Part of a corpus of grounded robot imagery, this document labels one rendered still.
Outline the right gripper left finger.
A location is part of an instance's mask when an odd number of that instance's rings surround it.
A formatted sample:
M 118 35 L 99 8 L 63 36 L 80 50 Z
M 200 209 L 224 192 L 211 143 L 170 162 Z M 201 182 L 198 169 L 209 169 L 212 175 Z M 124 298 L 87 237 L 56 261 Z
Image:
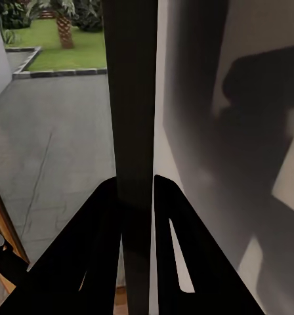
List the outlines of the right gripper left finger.
M 0 307 L 0 315 L 113 315 L 121 218 L 105 180 Z

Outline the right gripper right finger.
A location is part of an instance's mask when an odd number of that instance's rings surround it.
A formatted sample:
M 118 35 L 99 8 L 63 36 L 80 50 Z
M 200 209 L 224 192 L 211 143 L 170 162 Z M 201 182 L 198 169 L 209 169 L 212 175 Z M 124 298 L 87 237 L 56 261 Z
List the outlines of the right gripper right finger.
M 180 187 L 154 177 L 159 315 L 265 315 Z M 180 289 L 169 219 L 195 293 Z

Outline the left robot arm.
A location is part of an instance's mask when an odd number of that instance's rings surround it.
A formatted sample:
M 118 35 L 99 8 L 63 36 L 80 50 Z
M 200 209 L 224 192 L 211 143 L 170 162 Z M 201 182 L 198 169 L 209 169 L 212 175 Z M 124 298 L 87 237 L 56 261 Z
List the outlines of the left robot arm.
M 5 247 L 5 249 L 3 249 Z M 16 287 L 32 269 L 35 262 L 27 264 L 24 259 L 18 257 L 12 250 L 14 248 L 0 233 L 0 273 Z

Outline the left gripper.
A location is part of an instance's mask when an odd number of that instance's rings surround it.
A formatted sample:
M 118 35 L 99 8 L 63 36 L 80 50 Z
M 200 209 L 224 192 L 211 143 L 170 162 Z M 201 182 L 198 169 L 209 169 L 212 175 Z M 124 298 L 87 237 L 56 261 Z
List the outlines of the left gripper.
M 29 264 L 24 259 L 19 257 L 16 266 L 7 274 L 3 275 L 8 281 L 14 284 L 16 287 L 24 279 L 25 275 L 28 273 L 26 271 L 29 267 Z

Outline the poster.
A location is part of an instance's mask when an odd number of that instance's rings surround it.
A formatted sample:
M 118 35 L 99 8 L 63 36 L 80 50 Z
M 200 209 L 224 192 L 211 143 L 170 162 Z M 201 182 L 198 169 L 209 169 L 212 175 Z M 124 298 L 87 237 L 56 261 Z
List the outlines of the poster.
M 149 315 L 158 0 L 102 0 L 129 315 Z

